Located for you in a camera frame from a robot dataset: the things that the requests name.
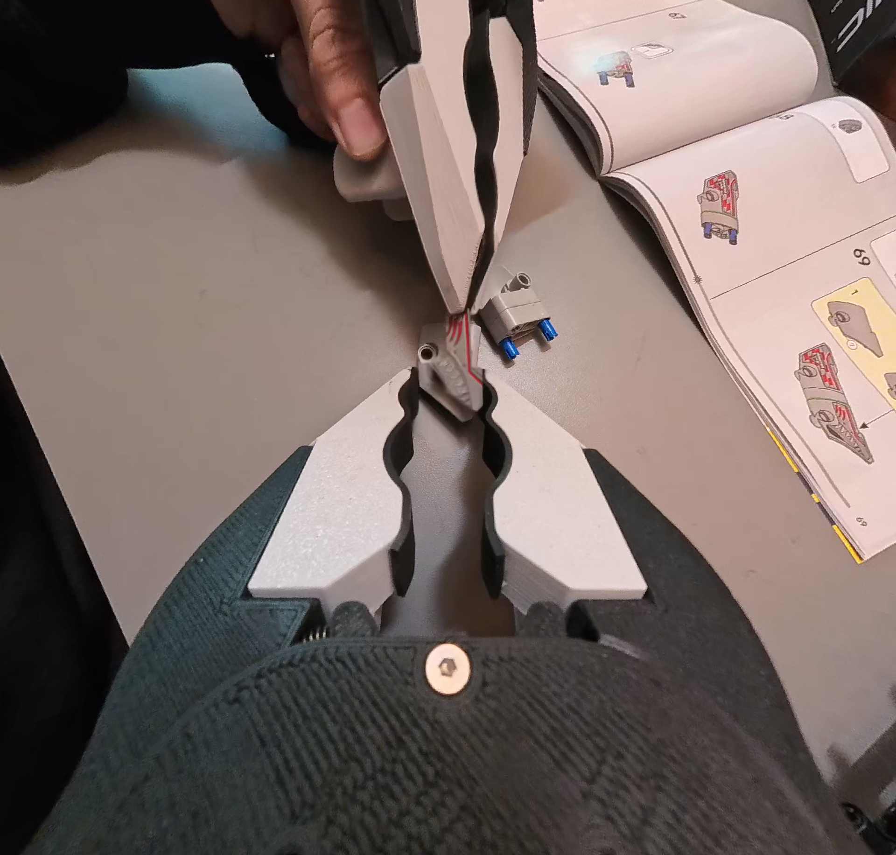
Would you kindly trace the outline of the black toy vehicle model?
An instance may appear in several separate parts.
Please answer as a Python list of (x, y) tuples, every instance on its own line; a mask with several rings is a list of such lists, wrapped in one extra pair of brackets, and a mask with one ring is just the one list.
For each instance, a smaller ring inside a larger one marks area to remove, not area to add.
[(895, 725), (854, 763), (831, 750), (833, 788), (856, 834), (873, 853), (895, 853)]

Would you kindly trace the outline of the person's left forearm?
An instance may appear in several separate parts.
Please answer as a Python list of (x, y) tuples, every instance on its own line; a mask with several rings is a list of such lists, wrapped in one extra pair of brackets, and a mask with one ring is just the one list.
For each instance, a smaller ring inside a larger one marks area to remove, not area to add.
[(300, 147), (332, 146), (300, 120), (275, 60), (210, 0), (1, 0), (1, 165), (28, 161), (109, 119), (128, 71), (233, 67), (263, 117)]

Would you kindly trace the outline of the person's left hand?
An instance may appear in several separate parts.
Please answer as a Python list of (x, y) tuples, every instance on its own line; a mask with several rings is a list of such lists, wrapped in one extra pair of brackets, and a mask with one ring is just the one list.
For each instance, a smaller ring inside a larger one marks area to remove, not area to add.
[(225, 26), (272, 52), (302, 122), (356, 161), (388, 144), (357, 0), (210, 0)]

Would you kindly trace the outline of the grey brick assembly blue pins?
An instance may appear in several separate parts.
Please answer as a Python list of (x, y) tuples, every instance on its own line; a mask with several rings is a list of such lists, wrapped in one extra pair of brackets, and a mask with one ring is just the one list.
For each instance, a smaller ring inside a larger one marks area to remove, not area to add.
[(536, 333), (546, 343), (557, 338), (550, 313), (533, 289), (531, 276), (523, 271), (507, 276), (501, 288), (481, 306), (477, 318), (510, 363), (520, 356), (519, 339)]

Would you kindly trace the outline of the black toy set box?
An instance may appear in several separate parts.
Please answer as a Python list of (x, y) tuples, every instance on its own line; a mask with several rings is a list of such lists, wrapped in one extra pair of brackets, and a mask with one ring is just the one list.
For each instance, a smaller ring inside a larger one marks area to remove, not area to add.
[(807, 0), (833, 83), (849, 88), (872, 56), (894, 47), (895, 0)]

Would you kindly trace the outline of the grey desk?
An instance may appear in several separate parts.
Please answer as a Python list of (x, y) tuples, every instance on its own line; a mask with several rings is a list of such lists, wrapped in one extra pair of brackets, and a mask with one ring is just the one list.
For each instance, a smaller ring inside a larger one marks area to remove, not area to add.
[[(822, 772), (894, 792), (894, 549), (858, 566), (693, 319), (641, 215), (539, 105), (500, 265), (558, 339), (483, 365), (711, 563)], [(127, 640), (297, 446), (442, 316), (415, 230), (344, 203), (228, 68), (137, 73), (120, 114), (2, 176), (2, 357)]]

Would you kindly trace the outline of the grey curved toy panel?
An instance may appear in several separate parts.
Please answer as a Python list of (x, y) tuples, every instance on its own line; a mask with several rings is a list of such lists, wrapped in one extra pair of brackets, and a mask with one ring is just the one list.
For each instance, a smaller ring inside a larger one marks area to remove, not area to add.
[(473, 419), (483, 407), (480, 338), (481, 330), (469, 312), (449, 315), (420, 332), (420, 388), (460, 422)]

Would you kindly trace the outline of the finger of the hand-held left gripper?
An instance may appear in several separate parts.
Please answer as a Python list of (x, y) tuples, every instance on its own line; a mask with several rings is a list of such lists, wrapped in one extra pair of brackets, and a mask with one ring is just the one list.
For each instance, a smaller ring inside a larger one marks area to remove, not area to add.
[(400, 176), (448, 309), (464, 309), (485, 220), (464, 86), (469, 0), (414, 0), (420, 60), (381, 89)]
[(493, 152), (497, 173), (497, 211), (492, 225), (491, 255), (504, 234), (511, 201), (523, 161), (523, 51), (507, 18), (489, 22), (491, 67), (497, 84), (497, 145)]

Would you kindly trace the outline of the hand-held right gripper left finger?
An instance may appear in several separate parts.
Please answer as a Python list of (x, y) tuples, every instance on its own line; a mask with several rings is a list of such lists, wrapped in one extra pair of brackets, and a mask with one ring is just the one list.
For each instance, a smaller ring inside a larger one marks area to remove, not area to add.
[(405, 368), (317, 438), (249, 581), (253, 597), (407, 593), (415, 537), (400, 475), (419, 405), (418, 370)]

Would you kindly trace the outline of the black printed sweatshirt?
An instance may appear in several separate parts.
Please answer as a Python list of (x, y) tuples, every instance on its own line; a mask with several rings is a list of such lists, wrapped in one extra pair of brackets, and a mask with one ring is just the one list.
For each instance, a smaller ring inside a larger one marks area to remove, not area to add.
[(127, 643), (1, 366), (1, 852), (70, 781)]

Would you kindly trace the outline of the open building instruction booklet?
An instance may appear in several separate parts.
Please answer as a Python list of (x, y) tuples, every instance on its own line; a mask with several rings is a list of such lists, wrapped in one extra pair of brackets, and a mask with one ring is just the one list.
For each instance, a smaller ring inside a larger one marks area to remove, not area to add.
[(784, 21), (724, 0), (533, 0), (539, 85), (638, 208), (857, 562), (895, 541), (894, 147)]

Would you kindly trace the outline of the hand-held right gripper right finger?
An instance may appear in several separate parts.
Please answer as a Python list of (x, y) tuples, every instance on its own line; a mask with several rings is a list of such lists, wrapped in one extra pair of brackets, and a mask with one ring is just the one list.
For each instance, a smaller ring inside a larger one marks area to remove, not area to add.
[(582, 444), (499, 378), (484, 381), (481, 571), (510, 603), (634, 601), (646, 582)]

